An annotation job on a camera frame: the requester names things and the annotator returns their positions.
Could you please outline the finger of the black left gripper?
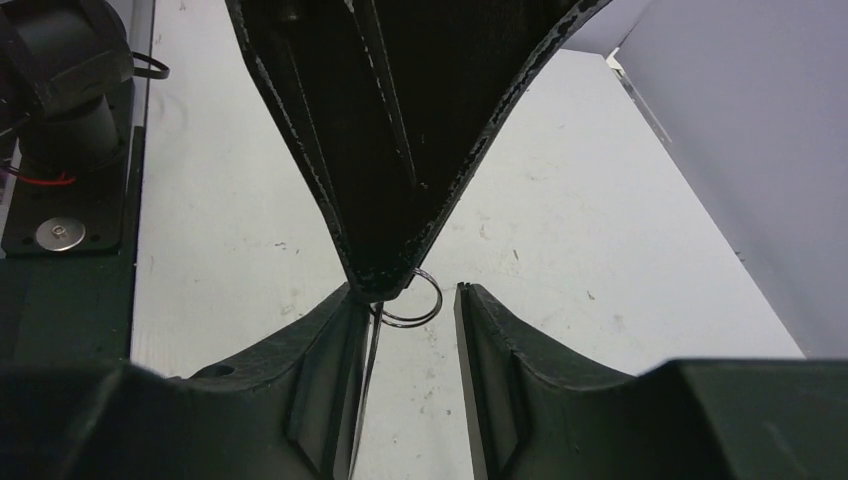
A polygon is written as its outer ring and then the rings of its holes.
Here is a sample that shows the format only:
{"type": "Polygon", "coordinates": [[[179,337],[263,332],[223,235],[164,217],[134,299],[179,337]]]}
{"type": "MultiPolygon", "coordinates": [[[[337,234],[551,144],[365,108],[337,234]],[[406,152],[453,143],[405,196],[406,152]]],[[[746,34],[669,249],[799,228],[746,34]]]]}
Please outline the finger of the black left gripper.
{"type": "Polygon", "coordinates": [[[518,100],[603,3],[226,8],[351,290],[375,303],[409,284],[518,100]]]}

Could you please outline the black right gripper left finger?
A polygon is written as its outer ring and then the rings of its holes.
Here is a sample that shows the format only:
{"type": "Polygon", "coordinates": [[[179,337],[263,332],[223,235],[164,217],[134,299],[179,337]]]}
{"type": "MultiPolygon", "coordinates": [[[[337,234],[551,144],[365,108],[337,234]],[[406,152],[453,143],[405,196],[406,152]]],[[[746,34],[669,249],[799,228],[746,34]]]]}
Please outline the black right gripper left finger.
{"type": "Polygon", "coordinates": [[[345,479],[369,309],[342,286],[189,378],[125,362],[1,369],[5,479],[345,479]]]}

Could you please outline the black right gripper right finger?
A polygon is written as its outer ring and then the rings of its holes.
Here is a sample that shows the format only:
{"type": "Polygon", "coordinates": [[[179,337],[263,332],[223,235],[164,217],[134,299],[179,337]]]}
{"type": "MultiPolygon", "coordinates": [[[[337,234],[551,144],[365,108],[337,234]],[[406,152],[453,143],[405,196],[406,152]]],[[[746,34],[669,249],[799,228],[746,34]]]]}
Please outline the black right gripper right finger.
{"type": "Polygon", "coordinates": [[[631,376],[462,283],[455,315],[477,479],[843,479],[847,365],[675,359],[631,376]]]}

